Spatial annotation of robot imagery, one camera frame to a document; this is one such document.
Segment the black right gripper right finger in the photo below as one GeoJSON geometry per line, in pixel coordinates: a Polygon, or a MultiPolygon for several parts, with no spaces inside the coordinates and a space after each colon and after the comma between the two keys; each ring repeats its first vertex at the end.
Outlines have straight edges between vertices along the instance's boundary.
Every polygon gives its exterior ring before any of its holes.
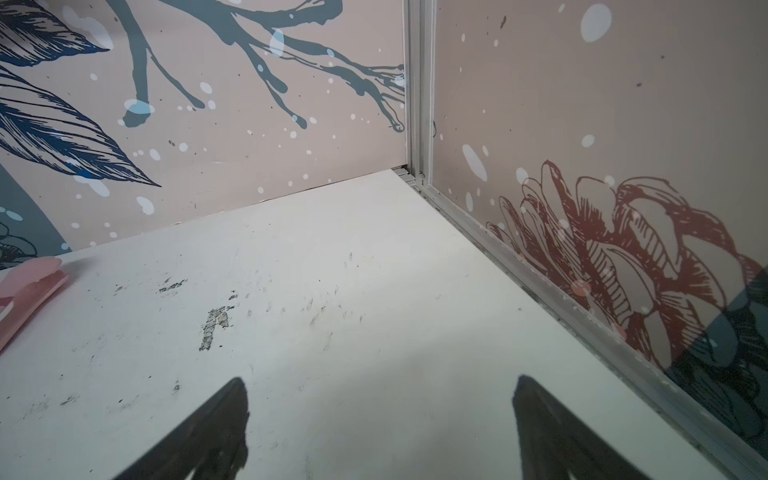
{"type": "Polygon", "coordinates": [[[512,407],[524,480],[649,479],[534,378],[518,378],[512,407]]]}

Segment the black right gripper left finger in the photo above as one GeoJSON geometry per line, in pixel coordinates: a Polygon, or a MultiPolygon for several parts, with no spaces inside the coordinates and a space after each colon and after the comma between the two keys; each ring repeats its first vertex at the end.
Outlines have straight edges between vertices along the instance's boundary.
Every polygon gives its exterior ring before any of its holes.
{"type": "Polygon", "coordinates": [[[247,389],[235,377],[189,415],[119,479],[234,479],[248,457],[247,389]]]}

